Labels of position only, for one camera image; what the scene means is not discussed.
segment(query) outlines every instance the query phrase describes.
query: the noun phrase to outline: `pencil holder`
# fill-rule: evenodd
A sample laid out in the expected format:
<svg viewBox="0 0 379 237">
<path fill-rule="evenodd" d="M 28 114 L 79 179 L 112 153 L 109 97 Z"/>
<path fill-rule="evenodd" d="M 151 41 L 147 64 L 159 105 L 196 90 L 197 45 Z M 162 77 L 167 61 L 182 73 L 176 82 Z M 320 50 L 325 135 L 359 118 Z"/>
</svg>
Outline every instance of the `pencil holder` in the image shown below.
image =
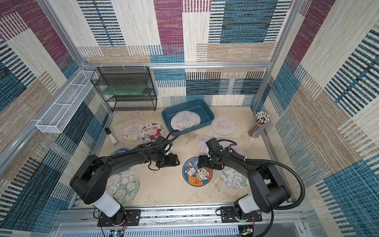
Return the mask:
<svg viewBox="0 0 379 237">
<path fill-rule="evenodd" d="M 251 128 L 247 131 L 248 135 L 252 138 L 258 138 L 263 132 L 263 129 L 265 129 L 265 125 L 266 124 L 254 122 Z"/>
</svg>

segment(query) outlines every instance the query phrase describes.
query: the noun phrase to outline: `round coaster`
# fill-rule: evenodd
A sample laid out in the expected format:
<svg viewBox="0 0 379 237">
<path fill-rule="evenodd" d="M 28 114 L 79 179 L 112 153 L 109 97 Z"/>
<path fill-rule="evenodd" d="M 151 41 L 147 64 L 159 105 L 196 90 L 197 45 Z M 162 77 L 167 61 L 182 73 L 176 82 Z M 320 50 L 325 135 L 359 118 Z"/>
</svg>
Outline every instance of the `round coaster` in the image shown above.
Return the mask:
<svg viewBox="0 0 379 237">
<path fill-rule="evenodd" d="M 183 165 L 183 178 L 187 183 L 195 187 L 203 186 L 212 178 L 212 170 L 209 168 L 198 168 L 197 162 L 199 161 L 198 157 L 192 157 L 187 160 Z"/>
<path fill-rule="evenodd" d="M 184 130 L 184 129 L 181 129 L 181 128 L 179 128 L 178 126 L 175 125 L 174 117 L 171 119 L 171 127 L 172 127 L 172 129 L 174 129 L 174 130 L 180 130 L 180 131 L 183 131 L 183 130 Z"/>
<path fill-rule="evenodd" d="M 207 147 L 206 142 L 211 140 L 212 138 L 215 138 L 215 136 L 205 135 L 204 137 L 200 139 L 199 143 L 197 144 L 197 148 L 199 149 L 199 152 L 201 155 L 208 155 L 208 147 Z"/>
<path fill-rule="evenodd" d="M 236 131 L 236 124 L 232 118 L 217 117 L 212 121 L 212 129 L 220 135 L 230 135 Z"/>
<path fill-rule="evenodd" d="M 122 132 L 122 137 L 127 141 L 138 141 L 139 139 L 141 139 L 139 134 L 143 126 L 145 125 L 141 122 L 133 122 L 129 124 Z"/>
<path fill-rule="evenodd" d="M 226 185 L 235 189 L 243 189 L 249 185 L 248 179 L 235 169 L 225 166 L 220 170 L 222 180 Z"/>
<path fill-rule="evenodd" d="M 231 142 L 229 142 L 229 141 L 221 141 L 221 142 L 219 142 L 219 144 L 222 145 L 223 148 L 227 148 L 231 144 Z M 235 152 L 237 152 L 238 154 L 243 155 L 242 148 L 238 144 L 237 144 L 237 146 L 232 146 L 232 149 Z"/>
<path fill-rule="evenodd" d="M 199 122 L 199 119 L 200 117 L 196 113 L 187 110 L 181 111 L 173 117 L 175 125 L 181 129 L 193 127 Z"/>
<path fill-rule="evenodd" d="M 123 171 L 112 175 L 106 184 L 106 191 L 121 205 L 124 205 L 138 193 L 139 177 L 134 172 Z"/>
<path fill-rule="evenodd" d="M 119 154 L 119 153 L 123 153 L 123 152 L 125 152 L 125 151 L 130 151 L 130 149 L 129 149 L 129 148 L 126 148 L 126 147 L 124 147 L 124 148 L 120 148 L 120 149 L 115 150 L 114 152 L 112 152 L 111 155 L 116 155 L 116 154 Z M 126 169 L 124 169 L 124 170 L 121 170 L 120 172 L 117 172 L 116 174 L 121 173 L 121 172 L 123 172 L 123 171 L 128 171 L 128 170 L 130 170 L 131 168 L 132 168 L 132 167 L 128 167 L 128 168 L 126 168 Z"/>
<path fill-rule="evenodd" d="M 164 128 L 160 124 L 152 123 L 152 124 L 146 124 L 141 129 L 141 139 L 142 141 L 148 143 L 151 141 L 155 141 L 155 139 L 159 136 L 164 135 Z"/>
</svg>

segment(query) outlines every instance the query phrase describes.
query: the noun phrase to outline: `white mesh shelf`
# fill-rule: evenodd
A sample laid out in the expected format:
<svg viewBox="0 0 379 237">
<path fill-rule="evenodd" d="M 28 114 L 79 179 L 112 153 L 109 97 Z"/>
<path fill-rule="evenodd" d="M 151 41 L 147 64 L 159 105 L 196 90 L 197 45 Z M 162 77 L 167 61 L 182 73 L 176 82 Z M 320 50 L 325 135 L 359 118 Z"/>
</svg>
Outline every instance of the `white mesh shelf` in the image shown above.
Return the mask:
<svg viewBox="0 0 379 237">
<path fill-rule="evenodd" d="M 62 133 L 93 87 L 93 71 L 81 71 L 36 124 L 41 132 Z"/>
</svg>

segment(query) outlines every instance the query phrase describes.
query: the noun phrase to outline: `blue plastic tray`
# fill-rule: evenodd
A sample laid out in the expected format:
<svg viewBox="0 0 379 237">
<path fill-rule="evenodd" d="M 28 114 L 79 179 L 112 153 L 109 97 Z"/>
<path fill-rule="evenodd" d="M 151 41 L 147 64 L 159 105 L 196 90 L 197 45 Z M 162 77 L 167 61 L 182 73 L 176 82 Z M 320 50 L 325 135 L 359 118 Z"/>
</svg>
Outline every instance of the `blue plastic tray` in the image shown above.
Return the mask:
<svg viewBox="0 0 379 237">
<path fill-rule="evenodd" d="M 186 134 L 188 132 L 195 131 L 196 129 L 208 126 L 215 119 L 215 115 L 209 108 L 209 106 L 202 99 L 196 99 L 187 101 L 170 108 L 166 108 L 162 111 L 162 117 L 167 129 L 172 132 L 171 119 L 180 111 L 188 110 L 197 113 L 200 116 L 200 124 L 191 128 L 180 131 L 180 134 Z"/>
</svg>

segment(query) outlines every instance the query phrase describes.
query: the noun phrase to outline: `cup of pencils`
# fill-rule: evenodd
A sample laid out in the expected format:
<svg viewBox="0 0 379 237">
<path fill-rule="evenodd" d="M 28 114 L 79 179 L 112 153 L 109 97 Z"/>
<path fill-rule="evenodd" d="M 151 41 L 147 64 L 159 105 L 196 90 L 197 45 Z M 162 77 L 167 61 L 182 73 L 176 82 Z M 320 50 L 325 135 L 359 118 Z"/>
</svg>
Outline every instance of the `cup of pencils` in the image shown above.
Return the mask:
<svg viewBox="0 0 379 237">
<path fill-rule="evenodd" d="M 257 113 L 254 119 L 254 123 L 251 128 L 248 130 L 248 135 L 252 138 L 258 138 L 263 129 L 265 128 L 265 124 L 270 120 L 270 116 L 263 111 Z"/>
</svg>

